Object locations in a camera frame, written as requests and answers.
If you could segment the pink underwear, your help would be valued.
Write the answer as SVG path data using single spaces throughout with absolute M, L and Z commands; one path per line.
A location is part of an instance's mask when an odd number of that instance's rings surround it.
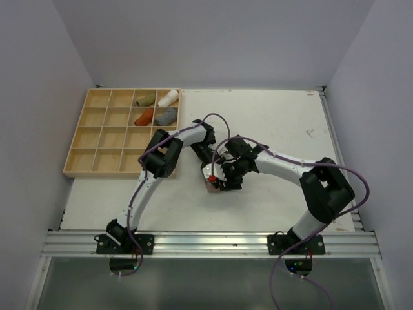
M 210 194 L 217 194 L 221 192 L 221 181 L 219 179 L 215 179 L 214 181 L 210 181 L 209 179 L 205 180 L 205 186 L 207 192 Z

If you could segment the orange and cream underwear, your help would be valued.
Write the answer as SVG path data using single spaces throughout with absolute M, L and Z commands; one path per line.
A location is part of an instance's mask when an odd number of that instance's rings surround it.
M 134 121 L 135 126 L 147 126 L 152 122 L 154 110 L 152 108 L 146 109 L 140 117 Z

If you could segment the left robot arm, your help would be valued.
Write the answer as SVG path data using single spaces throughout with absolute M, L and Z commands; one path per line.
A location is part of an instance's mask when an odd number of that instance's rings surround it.
M 139 246 L 134 233 L 143 211 L 159 184 L 175 170 L 181 151 L 195 143 L 210 145 L 214 142 L 213 126 L 200 119 L 180 130 L 156 131 L 148 147 L 138 158 L 142 171 L 128 205 L 106 226 L 106 236 L 117 252 L 125 254 Z

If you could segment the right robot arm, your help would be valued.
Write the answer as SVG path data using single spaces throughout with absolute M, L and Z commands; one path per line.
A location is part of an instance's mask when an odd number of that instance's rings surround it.
M 214 168 L 209 183 L 221 191 L 242 188 L 243 176 L 255 172 L 289 181 L 301 188 L 307 210 L 286 234 L 274 233 L 271 242 L 282 251 L 303 253 L 310 247 L 309 236 L 335 220 L 354 199 L 355 193 L 336 163 L 327 157 L 319 161 L 278 155 L 266 145 L 252 147 L 236 136 L 225 143 L 229 160 Z

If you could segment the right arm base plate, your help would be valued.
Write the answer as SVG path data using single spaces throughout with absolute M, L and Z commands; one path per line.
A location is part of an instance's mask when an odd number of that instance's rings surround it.
M 321 235 L 307 241 L 299 240 L 291 235 L 277 232 L 267 235 L 267 248 L 269 255 L 324 255 L 326 249 Z

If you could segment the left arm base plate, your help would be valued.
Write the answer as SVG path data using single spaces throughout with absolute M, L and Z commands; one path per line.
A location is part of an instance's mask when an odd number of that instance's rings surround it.
M 141 246 L 141 250 L 136 247 L 136 244 L 129 238 L 123 245 L 118 245 L 106 234 L 94 236 L 94 241 L 97 242 L 97 254 L 111 255 L 127 255 L 127 254 L 143 254 L 152 255 L 154 248 L 154 235 L 152 234 L 135 234 L 135 241 Z

